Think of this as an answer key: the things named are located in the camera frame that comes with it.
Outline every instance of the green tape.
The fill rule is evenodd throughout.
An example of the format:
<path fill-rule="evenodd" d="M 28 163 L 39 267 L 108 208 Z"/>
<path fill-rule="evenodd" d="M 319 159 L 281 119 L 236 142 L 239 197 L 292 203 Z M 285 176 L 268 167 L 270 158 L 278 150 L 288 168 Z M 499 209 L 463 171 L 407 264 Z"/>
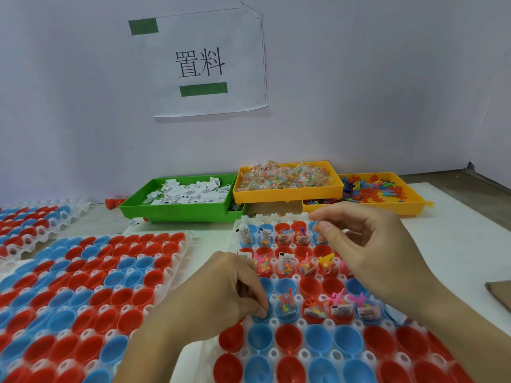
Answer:
<path fill-rule="evenodd" d="M 179 89 L 181 90 L 181 96 L 227 94 L 227 82 L 179 86 Z"/>
<path fill-rule="evenodd" d="M 130 20 L 129 27 L 132 36 L 158 33 L 156 19 Z"/>

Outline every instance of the white wall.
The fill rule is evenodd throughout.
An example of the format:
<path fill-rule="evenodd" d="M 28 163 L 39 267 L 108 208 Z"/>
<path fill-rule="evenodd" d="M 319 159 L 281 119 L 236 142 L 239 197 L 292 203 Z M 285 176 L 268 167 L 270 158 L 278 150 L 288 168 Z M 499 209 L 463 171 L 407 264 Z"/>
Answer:
<path fill-rule="evenodd" d="M 237 1 L 0 0 L 0 203 L 104 199 L 270 158 L 466 165 L 511 0 L 244 0 L 264 12 L 269 107 L 153 119 L 127 21 Z"/>
<path fill-rule="evenodd" d="M 511 49 L 499 70 L 488 113 L 472 149 L 475 170 L 511 188 Z"/>

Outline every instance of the yellow tray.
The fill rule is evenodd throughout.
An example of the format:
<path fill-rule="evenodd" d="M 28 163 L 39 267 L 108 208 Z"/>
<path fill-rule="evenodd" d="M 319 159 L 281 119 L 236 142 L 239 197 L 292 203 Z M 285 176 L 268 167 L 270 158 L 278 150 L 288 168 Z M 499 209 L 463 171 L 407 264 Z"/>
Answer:
<path fill-rule="evenodd" d="M 291 164 L 280 164 L 283 166 L 295 167 L 299 162 Z M 331 178 L 332 184 L 324 187 L 307 187 L 307 188 L 282 188 L 282 189 L 261 189 L 255 191 L 238 191 L 238 188 L 243 178 L 243 173 L 250 170 L 249 166 L 243 166 L 238 172 L 236 182 L 234 184 L 234 201 L 237 204 L 243 203 L 265 203 L 265 202 L 289 202 L 291 200 L 304 200 L 304 199 L 340 199 L 342 197 L 342 190 L 344 184 L 339 179 L 334 168 L 328 161 L 310 161 L 303 162 L 303 164 L 310 164 L 313 166 L 325 167 Z"/>
<path fill-rule="evenodd" d="M 377 174 L 381 180 L 388 180 L 395 182 L 398 186 L 403 187 L 403 192 L 406 194 L 406 200 L 402 203 L 364 203 L 367 206 L 388 209 L 394 211 L 398 215 L 408 215 L 416 217 L 422 213 L 424 206 L 426 205 L 426 201 L 415 192 L 408 184 L 406 184 L 403 179 L 401 179 L 397 174 L 392 172 L 385 173 L 345 173 L 340 174 L 339 178 L 342 179 L 344 176 L 359 176 L 361 180 L 369 180 L 369 178 Z M 323 198 L 309 198 L 309 199 L 330 199 L 329 197 Z M 305 204 L 302 201 L 302 210 L 305 212 L 312 212 L 320 207 L 327 206 L 328 204 Z"/>

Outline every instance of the chinese character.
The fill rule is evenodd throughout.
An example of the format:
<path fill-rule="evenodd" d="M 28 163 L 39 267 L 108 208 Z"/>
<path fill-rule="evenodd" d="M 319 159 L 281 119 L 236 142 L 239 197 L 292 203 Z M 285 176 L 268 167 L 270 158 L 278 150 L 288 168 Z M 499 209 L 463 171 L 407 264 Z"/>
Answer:
<path fill-rule="evenodd" d="M 176 63 L 181 63 L 181 73 L 182 76 L 199 76 L 195 70 L 195 62 L 194 60 L 198 60 L 195 57 L 195 51 L 185 51 L 185 52 L 176 52 L 177 61 Z"/>
<path fill-rule="evenodd" d="M 206 49 L 204 49 L 204 53 L 201 52 L 200 54 L 202 56 L 201 61 L 204 62 L 204 68 L 202 69 L 202 72 L 204 72 L 204 70 L 207 69 L 208 70 L 208 76 L 209 76 L 209 69 L 210 68 L 218 67 L 218 69 L 220 70 L 220 75 L 222 75 L 222 66 L 225 63 L 221 63 L 221 60 L 220 60 L 220 49 L 218 47 L 217 47 L 217 53 L 214 53 L 213 51 L 207 51 Z M 214 57 L 211 57 L 211 54 L 213 54 L 214 56 L 217 57 L 218 62 L 216 61 L 216 59 Z"/>

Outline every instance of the green plastic bin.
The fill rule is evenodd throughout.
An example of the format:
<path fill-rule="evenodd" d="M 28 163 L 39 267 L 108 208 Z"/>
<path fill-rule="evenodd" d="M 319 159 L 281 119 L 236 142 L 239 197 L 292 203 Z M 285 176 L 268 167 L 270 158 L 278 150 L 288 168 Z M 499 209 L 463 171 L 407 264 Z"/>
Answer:
<path fill-rule="evenodd" d="M 160 190 L 165 180 L 176 179 L 180 184 L 189 185 L 196 181 L 209 181 L 210 177 L 220 179 L 220 186 L 230 184 L 230 191 L 223 203 L 211 204 L 143 204 L 147 195 Z M 236 174 L 208 174 L 202 176 L 161 177 L 150 180 L 133 196 L 121 204 L 120 209 L 127 218 L 147 218 L 150 222 L 210 222 L 232 223 L 246 213 L 247 205 L 241 211 L 228 211 L 233 201 Z"/>

